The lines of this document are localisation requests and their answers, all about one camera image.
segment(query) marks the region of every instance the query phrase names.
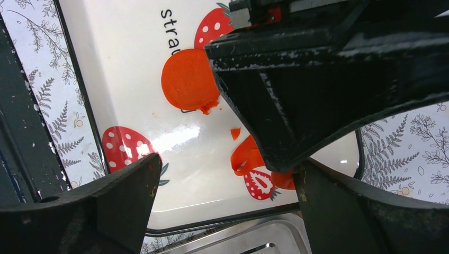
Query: fern leaf pattern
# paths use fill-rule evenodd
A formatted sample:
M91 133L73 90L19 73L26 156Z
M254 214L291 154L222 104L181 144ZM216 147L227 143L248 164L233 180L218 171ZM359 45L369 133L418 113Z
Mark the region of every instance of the fern leaf pattern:
M30 87L34 88L34 81L36 79L36 74L38 73L38 69L34 69L28 74L28 82L30 83Z
M65 124L67 122L67 101L62 109L62 112L59 114L59 117L56 118L51 124L47 124L48 130L50 131L51 137L55 143L59 143L59 140L62 139L61 132L66 132Z
M385 133L383 126L387 119L368 124L361 128L365 150L365 169L362 181L377 188L387 190L411 177L392 176L396 170L405 170L405 165L416 159L419 152L405 158L395 158L394 150L401 147L408 114L405 114L399 126L391 133Z
M88 153L87 155L91 159L89 161L90 166L95 169L95 171L93 172L94 173L93 180L97 180L97 179L103 177L105 175L104 168L103 168L103 165L101 163L101 159L100 159L100 156L98 155L98 153L92 152L92 153Z
M80 163L81 160L68 160L68 159L63 159L62 160L62 165L64 166L64 168L68 168L70 166L73 166L75 164Z
M63 157L66 153L72 151L75 149L81 142L84 140L84 137L81 137L75 142L66 142L61 143L56 146L56 149L58 150L58 154Z
M50 117L47 110L51 109L51 106L49 103L51 102L50 99L50 92L51 92L51 85L55 81L54 78L49 78L45 81L45 83L42 85L42 87L38 90L38 94L36 95L36 100L38 101L39 108L43 115L46 117Z

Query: metal tray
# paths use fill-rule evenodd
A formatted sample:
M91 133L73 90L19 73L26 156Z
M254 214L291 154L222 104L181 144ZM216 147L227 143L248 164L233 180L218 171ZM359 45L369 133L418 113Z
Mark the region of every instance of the metal tray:
M231 226L162 253L306 254L312 252L304 221L294 214L283 214Z

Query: orange play dough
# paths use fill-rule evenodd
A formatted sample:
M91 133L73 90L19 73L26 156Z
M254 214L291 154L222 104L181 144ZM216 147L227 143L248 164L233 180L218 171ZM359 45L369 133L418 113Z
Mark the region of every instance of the orange play dough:
M201 110L209 114L218 105L218 91L204 50L186 49L165 62L162 91L168 102L182 110Z
M251 170L263 166L265 166L265 162L262 158L261 153L259 152L259 149L252 149L248 154L245 165L243 165L239 170L235 170L234 173L237 176L243 176L249 173Z
M271 172L271 182L281 189L295 189L293 173L294 169L287 173Z
M253 149L257 149L256 141L253 136L249 135L231 154L231 167L234 171L240 169Z
M231 129L231 136L234 141L236 141L240 136L240 130L240 128Z

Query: floral patterned paper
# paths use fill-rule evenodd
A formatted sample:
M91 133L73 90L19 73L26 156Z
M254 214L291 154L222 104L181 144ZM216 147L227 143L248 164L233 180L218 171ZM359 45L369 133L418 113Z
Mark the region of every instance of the floral patterned paper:
M24 72L72 187L105 175L52 0L0 0Z
M449 111L439 103L361 128L362 181L399 195L449 204Z

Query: white tray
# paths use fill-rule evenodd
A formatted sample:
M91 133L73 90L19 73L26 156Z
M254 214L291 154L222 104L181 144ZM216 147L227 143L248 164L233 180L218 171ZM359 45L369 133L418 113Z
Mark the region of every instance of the white tray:
M122 132L125 145L139 139L140 153L146 153L151 150L144 149L149 140L168 164L149 229L165 230L298 202L292 190L271 188L268 196L252 196L250 182L234 174L230 155L249 134L224 100L220 98L218 107L204 115L182 113L164 97L160 77L165 61L177 49L194 47L200 22L220 8L216 0L60 0L60 4L100 134L117 138L108 128L130 128L142 137ZM174 39L179 45L170 49L169 40ZM241 128L236 141L230 135L232 128ZM120 145L104 142L106 154ZM131 160L137 159L135 151L123 153L127 151L133 155ZM355 135L313 157L353 176L359 160ZM116 162L110 161L110 166L117 166ZM264 167L256 170L269 175Z

